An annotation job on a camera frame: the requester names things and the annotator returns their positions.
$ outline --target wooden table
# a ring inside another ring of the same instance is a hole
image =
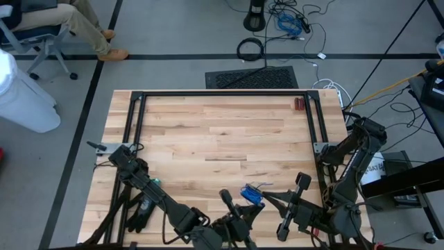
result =
[[[340,142],[347,136],[347,131],[336,92],[319,90],[319,94],[328,138],[330,142]],[[114,92],[102,142],[122,141],[130,95],[131,90]],[[149,97],[140,137],[145,148],[137,155],[148,162],[149,175],[160,178],[162,188],[177,202],[199,208],[212,220],[228,211],[219,197],[219,190],[228,189],[234,203],[246,205],[239,193],[246,183],[272,183],[263,188],[272,192],[294,190],[298,172],[312,177],[303,199],[322,206],[307,114],[294,110],[294,98]],[[314,105],[311,108],[318,130]],[[133,127],[138,110],[136,107]],[[131,129],[130,142],[134,130]],[[97,163],[106,161],[106,157],[99,157]],[[86,240],[106,216],[115,174],[113,167],[98,167],[94,172],[79,242]],[[137,193],[138,190],[133,189],[132,195]],[[361,207],[361,210],[361,232],[371,239],[366,209]],[[120,214],[116,218],[112,242],[117,238]],[[257,246],[311,246],[310,236],[299,233],[296,224],[291,225],[286,242],[278,241],[275,232],[281,221],[277,210],[266,202],[251,231]],[[138,246],[165,247],[161,225],[162,211],[156,208],[149,225],[141,233],[126,231],[124,245],[134,241]],[[166,223],[166,240],[175,236],[172,227]],[[327,241],[326,234],[320,233],[319,237]],[[174,247],[191,245],[179,240]]]

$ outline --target metal clamp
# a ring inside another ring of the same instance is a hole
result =
[[[314,153],[321,153],[325,146],[336,146],[338,144],[339,142],[315,142],[313,143]]]
[[[93,142],[86,142],[88,145],[96,149],[96,155],[102,156],[104,154],[114,153],[121,145],[125,145],[126,147],[131,147],[132,143],[100,143],[95,144]]]

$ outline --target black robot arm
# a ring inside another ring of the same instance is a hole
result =
[[[299,173],[296,179],[296,191],[276,193],[257,190],[280,212],[283,221],[276,232],[279,240],[287,239],[291,220],[302,232],[307,233],[307,227],[311,226],[332,235],[342,234],[345,238],[359,237],[361,212],[359,204],[355,204],[358,184],[375,153],[386,143],[386,132],[383,126],[366,118],[357,119],[353,127],[345,140],[336,146],[324,146],[316,157],[318,166],[339,166],[343,164],[345,155],[355,152],[340,179],[330,183],[325,190],[322,198],[326,208],[301,198],[302,191],[309,187],[311,181],[311,177],[303,173]]]
[[[247,249],[256,250],[255,243],[250,238],[250,230],[262,206],[238,206],[232,203],[232,197],[227,190],[219,192],[229,213],[210,223],[210,219],[197,208],[174,201],[159,185],[150,179],[148,164],[136,158],[131,150],[122,145],[108,158],[119,168],[119,178],[127,186],[141,190],[166,215],[178,236],[189,243],[192,241],[197,250],[219,250],[223,242],[244,242]]]

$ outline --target khaki pants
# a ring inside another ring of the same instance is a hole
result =
[[[12,31],[68,24],[70,31],[88,42],[97,54],[107,54],[110,44],[101,33],[103,29],[89,0],[58,0],[58,3],[57,8],[23,13],[22,22]]]

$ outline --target brown shoe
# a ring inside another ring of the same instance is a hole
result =
[[[112,39],[116,36],[116,33],[113,30],[102,31],[102,35],[107,39]]]
[[[126,49],[110,49],[108,54],[99,55],[97,58],[102,61],[119,61],[125,60],[128,57],[128,51]]]

